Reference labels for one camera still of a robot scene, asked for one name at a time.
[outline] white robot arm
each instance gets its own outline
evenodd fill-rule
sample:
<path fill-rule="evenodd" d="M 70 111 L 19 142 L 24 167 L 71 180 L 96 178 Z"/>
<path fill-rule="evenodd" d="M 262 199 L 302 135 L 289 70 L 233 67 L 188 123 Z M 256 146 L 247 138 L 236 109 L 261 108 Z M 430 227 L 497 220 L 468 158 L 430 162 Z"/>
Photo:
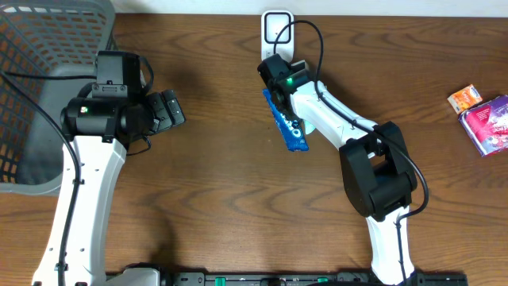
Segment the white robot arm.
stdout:
<path fill-rule="evenodd" d="M 77 173 L 70 150 L 64 147 L 60 197 L 48 246 L 33 275 L 34 286 L 158 286 L 166 278 L 156 266 L 131 265 L 107 280 L 104 247 L 114 187 L 129 145 L 144 138 L 149 148 L 148 136 L 182 124 L 185 118 L 173 91 L 147 95 L 151 84 L 142 87 L 138 55 L 101 51 L 96 65 L 96 82 L 87 84 L 62 110 L 60 132 L 77 156 L 81 182 L 73 203 Z M 67 213 L 72 214 L 69 222 Z M 62 241 L 67 242 L 64 257 Z"/>
<path fill-rule="evenodd" d="M 353 120 L 367 130 L 374 130 L 377 127 L 376 123 L 362 118 L 347 108 L 319 81 L 317 88 L 321 92 L 321 97 L 318 97 L 305 62 L 289 65 L 279 55 L 274 55 L 263 61 L 258 67 L 258 72 L 271 92 L 272 102 L 280 112 L 290 120 L 300 119 L 309 122 L 340 151 L 344 189 L 353 206 L 367 219 L 373 252 L 372 272 L 384 284 L 403 282 L 395 223 L 399 216 L 409 212 L 410 192 L 416 188 L 413 171 L 407 171 L 409 176 L 397 174 L 393 172 L 394 170 L 380 171 L 391 163 L 385 164 L 379 170 L 372 169 L 368 159 L 375 156 L 375 153 L 386 155 L 379 151 L 382 147 L 373 146 L 381 142 L 375 138 L 369 139 L 366 132 L 355 128 L 349 122 Z M 329 106 L 348 116 L 349 120 L 339 116 Z M 385 129 L 399 132 L 400 130 L 394 126 L 391 124 Z M 385 179 L 390 178 L 389 180 L 393 182 L 382 184 L 383 179 L 378 180 L 381 176 Z M 409 278 L 414 272 L 414 266 L 409 255 L 405 219 L 401 221 L 401 235 L 403 267 L 406 278 Z"/>
<path fill-rule="evenodd" d="M 362 118 L 347 108 L 342 102 L 331 95 L 322 82 L 318 82 L 319 91 L 322 92 L 322 99 L 314 89 L 314 82 L 308 82 L 291 95 L 291 106 L 294 113 L 316 127 L 337 149 L 345 145 L 350 139 L 358 139 L 367 135 L 364 131 L 354 128 L 351 124 L 338 116 L 333 110 L 325 105 L 323 100 L 333 104 L 343 114 L 363 127 L 372 129 L 375 122 Z M 373 217 L 367 217 L 368 230 L 372 243 L 372 272 L 384 284 L 399 284 L 403 281 L 399 263 L 398 238 L 395 221 L 400 215 L 409 212 L 409 207 L 399 207 L 386 216 L 384 221 L 378 222 Z M 402 254 L 404 255 L 404 267 L 407 278 L 414 271 L 411 264 L 406 220 L 401 221 L 402 229 Z"/>

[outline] snack package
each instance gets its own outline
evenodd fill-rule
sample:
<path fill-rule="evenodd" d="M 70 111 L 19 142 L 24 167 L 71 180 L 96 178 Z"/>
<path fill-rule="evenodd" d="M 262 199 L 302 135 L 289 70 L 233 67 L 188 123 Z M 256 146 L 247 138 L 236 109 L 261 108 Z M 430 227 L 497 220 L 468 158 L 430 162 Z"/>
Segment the snack package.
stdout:
<path fill-rule="evenodd" d="M 473 85 L 469 85 L 457 91 L 453 95 L 448 97 L 448 101 L 453 106 L 453 109 L 457 114 L 461 114 L 464 110 L 467 110 L 469 107 L 474 106 L 477 103 L 483 101 L 482 97 L 479 95 L 478 91 L 473 87 Z"/>
<path fill-rule="evenodd" d="M 464 111 L 459 121 L 482 157 L 508 149 L 508 95 Z"/>
<path fill-rule="evenodd" d="M 275 119 L 275 124 L 277 124 L 280 133 L 283 135 L 287 149 L 291 152 L 309 151 L 309 146 L 305 140 L 305 135 L 298 122 L 287 120 L 286 116 L 277 110 L 275 105 L 271 102 L 271 94 L 268 89 L 263 90 L 263 95 L 268 101 L 271 113 Z"/>

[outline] wooden table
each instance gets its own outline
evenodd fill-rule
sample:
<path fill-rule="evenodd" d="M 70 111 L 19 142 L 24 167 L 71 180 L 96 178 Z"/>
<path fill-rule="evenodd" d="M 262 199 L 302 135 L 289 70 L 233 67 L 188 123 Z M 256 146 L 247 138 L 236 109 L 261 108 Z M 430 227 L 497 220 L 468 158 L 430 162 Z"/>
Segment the wooden table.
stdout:
<path fill-rule="evenodd" d="M 469 83 L 485 99 L 508 92 L 508 20 L 305 19 L 325 37 L 329 90 L 366 118 L 398 124 L 429 181 L 428 208 L 409 220 L 414 264 L 505 285 L 508 153 L 481 158 L 446 98 Z M 369 267 L 367 225 L 344 193 L 338 152 L 313 133 L 308 153 L 290 153 L 274 124 L 256 71 L 259 16 L 118 15 L 115 35 L 148 57 L 154 90 L 175 89 L 187 122 L 126 161 L 108 271 L 138 261 L 210 272 Z M 315 32 L 299 26 L 296 41 L 295 59 L 316 64 Z M 415 208 L 420 188 L 413 199 Z M 29 284 L 55 207 L 56 198 L 2 195 L 1 285 Z"/>

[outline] pink package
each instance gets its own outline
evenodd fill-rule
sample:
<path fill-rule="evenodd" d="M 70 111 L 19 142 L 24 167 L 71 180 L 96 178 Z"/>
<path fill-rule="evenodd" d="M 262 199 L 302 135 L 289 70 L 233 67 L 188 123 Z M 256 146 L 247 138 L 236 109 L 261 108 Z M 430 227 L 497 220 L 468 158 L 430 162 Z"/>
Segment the pink package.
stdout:
<path fill-rule="evenodd" d="M 482 157 L 508 149 L 508 95 L 464 111 L 459 121 Z"/>

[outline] orange box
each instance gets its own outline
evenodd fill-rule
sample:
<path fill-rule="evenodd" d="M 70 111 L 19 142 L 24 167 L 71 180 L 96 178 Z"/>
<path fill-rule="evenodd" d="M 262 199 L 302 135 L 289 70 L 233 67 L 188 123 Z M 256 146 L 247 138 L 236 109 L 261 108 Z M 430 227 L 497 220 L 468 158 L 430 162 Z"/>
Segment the orange box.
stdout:
<path fill-rule="evenodd" d="M 461 114 L 464 110 L 469 109 L 469 107 L 482 102 L 483 99 L 471 84 L 453 95 L 450 95 L 448 101 L 453 106 L 454 111 L 457 112 L 457 114 Z"/>

